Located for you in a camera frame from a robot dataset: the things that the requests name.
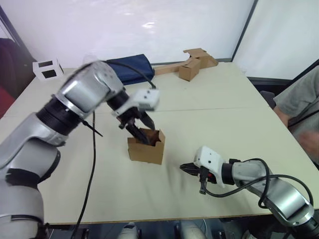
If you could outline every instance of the cardboard piece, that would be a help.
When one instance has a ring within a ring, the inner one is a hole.
[[[132,161],[160,164],[163,160],[165,136],[161,130],[141,128],[151,145],[142,144],[135,138],[128,138],[129,156]]]
[[[177,72],[180,66],[186,65],[190,61],[191,61],[191,59],[189,58],[187,61],[174,63],[174,64],[169,64],[169,65],[164,65],[164,66],[157,66],[157,67],[154,68],[155,75],[161,75],[161,74],[166,74],[166,73]]]
[[[191,81],[198,73],[201,61],[196,58],[190,58],[191,61],[179,67],[178,76],[184,80]]]
[[[199,65],[200,69],[207,68],[207,67],[213,67],[213,66],[218,65],[218,61],[216,61],[214,57],[209,55],[205,50],[203,50],[201,48],[184,50],[184,53],[188,53],[190,55],[190,58],[187,61],[154,67],[155,75],[161,75],[161,74],[179,71],[180,78],[187,80],[187,81],[190,81],[191,79],[194,78],[195,75],[198,74],[197,66],[195,67],[194,70],[191,70],[191,71],[187,70],[185,68],[190,68],[190,66],[186,66],[186,65],[189,65],[191,62],[192,62],[192,64],[195,64],[194,62],[196,62],[196,61],[193,61],[194,59],[200,61],[200,65]]]
[[[200,60],[201,69],[218,65],[218,61],[201,48],[184,50],[184,53],[188,53],[190,57]]]

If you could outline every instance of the silver robot arm segment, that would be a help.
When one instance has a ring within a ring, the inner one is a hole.
[[[69,133],[102,102],[112,110],[120,128],[147,143],[135,126],[140,119],[154,129],[145,111],[155,109],[156,89],[139,90],[129,97],[114,70],[104,62],[83,66],[71,75],[58,93],[37,113],[30,114],[0,144],[0,235],[8,239],[43,238],[43,202],[37,184],[55,170],[57,149]]]
[[[258,182],[247,187],[247,190],[259,197],[262,196],[266,186],[266,179],[258,180],[266,176],[266,168],[261,161],[252,159],[226,163],[218,153],[206,146],[198,149],[193,163],[183,164],[180,168],[191,175],[199,175],[202,184],[200,193],[208,193],[213,197],[221,196],[207,192],[207,182],[221,187],[225,187],[225,184],[242,187],[257,180]],[[290,229],[295,238],[319,237],[319,222],[314,217],[314,207],[290,183],[278,177],[270,178],[263,203],[283,226]]]

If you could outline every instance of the navy blue cloth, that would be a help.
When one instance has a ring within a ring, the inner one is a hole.
[[[129,65],[135,68],[136,70],[141,71],[150,80],[154,77],[154,69],[152,68],[149,60],[144,54],[119,59],[112,59],[110,61]],[[141,76],[139,73],[133,71],[130,68],[127,68],[125,66],[114,65],[111,63],[108,64],[113,68],[113,70],[116,72],[116,74],[118,75],[118,77],[124,85],[131,85],[146,81],[146,79],[143,76]]]

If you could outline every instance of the person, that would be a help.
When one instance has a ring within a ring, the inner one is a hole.
[[[274,101],[275,113],[318,168],[319,66],[274,97]]]

